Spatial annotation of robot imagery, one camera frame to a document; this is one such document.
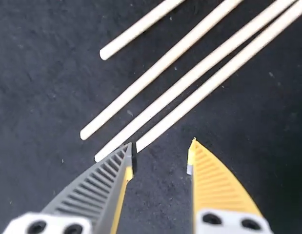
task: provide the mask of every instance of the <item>wooden stick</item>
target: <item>wooden stick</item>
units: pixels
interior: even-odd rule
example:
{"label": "wooden stick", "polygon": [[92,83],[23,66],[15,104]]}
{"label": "wooden stick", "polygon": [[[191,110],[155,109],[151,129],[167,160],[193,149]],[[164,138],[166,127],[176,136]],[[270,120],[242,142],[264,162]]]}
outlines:
{"label": "wooden stick", "polygon": [[156,99],[141,114],[132,120],[123,130],[121,130],[112,140],[110,140],[96,155],[96,158],[103,158],[118,146],[131,137],[140,127],[142,127],[153,116],[160,112],[166,105],[186,90],[193,82],[200,78],[209,69],[215,66],[224,57],[234,51],[237,47],[248,40],[257,31],[267,25],[273,18],[285,10],[295,0],[276,0],[259,15],[252,19],[247,25],[236,32],[226,42],[209,54],[191,71],[184,75],[177,83],[168,89],[163,95]]}
{"label": "wooden stick", "polygon": [[151,144],[162,133],[174,125],[200,101],[227,80],[240,67],[248,62],[256,53],[271,42],[286,27],[302,15],[302,0],[298,0],[274,23],[265,29],[258,37],[249,43],[243,50],[234,56],[224,67],[208,79],[200,88],[193,92],[185,101],[177,106],[163,120],[137,141],[137,152]]}
{"label": "wooden stick", "polygon": [[110,58],[184,1],[185,0],[165,0],[160,3],[117,38],[104,46],[100,50],[101,59],[107,60]]}
{"label": "wooden stick", "polygon": [[225,0],[81,130],[86,140],[243,0]]}

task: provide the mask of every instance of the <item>yellow plastic part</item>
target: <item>yellow plastic part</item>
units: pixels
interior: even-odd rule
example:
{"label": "yellow plastic part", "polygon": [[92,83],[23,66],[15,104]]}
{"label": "yellow plastic part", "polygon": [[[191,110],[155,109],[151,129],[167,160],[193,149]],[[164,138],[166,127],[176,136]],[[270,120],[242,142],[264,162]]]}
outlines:
{"label": "yellow plastic part", "polygon": [[122,203],[123,203],[123,200],[124,200],[124,197],[125,197],[126,187],[127,187],[128,182],[132,178],[133,178],[132,167],[127,167],[126,172],[125,172],[125,176],[123,178],[120,195],[118,197],[117,207],[116,207],[116,210],[115,210],[113,224],[112,224],[110,234],[116,234],[116,232],[117,232],[117,227],[118,227],[118,222],[119,222],[120,216],[121,216]]}
{"label": "yellow plastic part", "polygon": [[189,157],[193,163],[193,215],[211,208],[262,216],[235,176],[196,139],[192,140]]}

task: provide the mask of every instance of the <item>screw hole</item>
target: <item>screw hole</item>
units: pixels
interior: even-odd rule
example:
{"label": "screw hole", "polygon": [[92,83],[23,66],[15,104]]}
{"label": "screw hole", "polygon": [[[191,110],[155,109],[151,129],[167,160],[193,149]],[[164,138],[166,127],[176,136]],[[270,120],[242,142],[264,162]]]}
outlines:
{"label": "screw hole", "polygon": [[30,225],[27,233],[28,234],[42,233],[46,226],[47,226],[47,223],[45,221],[42,221],[42,220],[36,221],[32,225]]}
{"label": "screw hole", "polygon": [[81,234],[82,226],[79,224],[73,224],[67,227],[64,231],[64,234]]}
{"label": "screw hole", "polygon": [[252,219],[244,219],[242,221],[242,226],[252,230],[261,230],[261,226]]}
{"label": "screw hole", "polygon": [[212,213],[205,214],[203,216],[203,222],[209,223],[209,224],[212,224],[212,225],[221,225],[222,224],[221,219],[218,216],[216,216]]}

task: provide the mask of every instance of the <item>black surface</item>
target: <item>black surface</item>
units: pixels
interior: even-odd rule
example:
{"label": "black surface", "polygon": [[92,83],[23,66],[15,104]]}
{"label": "black surface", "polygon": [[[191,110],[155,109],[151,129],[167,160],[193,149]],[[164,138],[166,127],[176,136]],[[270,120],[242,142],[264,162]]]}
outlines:
{"label": "black surface", "polygon": [[[272,2],[245,0],[99,132],[80,140],[86,123],[219,2],[187,0],[108,61],[98,57],[160,1],[0,0],[0,232],[10,219],[40,211],[90,167],[132,120],[127,111],[137,116]],[[139,154],[119,233],[189,233],[192,137],[233,171],[275,233],[302,233],[302,17]]]}

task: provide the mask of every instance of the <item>dark gray carpet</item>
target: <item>dark gray carpet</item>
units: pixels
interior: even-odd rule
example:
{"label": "dark gray carpet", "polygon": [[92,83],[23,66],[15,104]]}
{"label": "dark gray carpet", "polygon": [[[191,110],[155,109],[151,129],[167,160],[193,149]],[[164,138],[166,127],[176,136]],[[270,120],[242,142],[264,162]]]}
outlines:
{"label": "dark gray carpet", "polygon": [[[108,61],[98,51],[161,0],[0,0],[0,232],[40,211],[93,155],[271,3],[245,0],[87,141],[90,120],[219,1],[187,0]],[[130,140],[217,71],[193,84]],[[141,152],[119,233],[189,233],[192,137],[237,176],[275,233],[302,233],[302,17]]]}

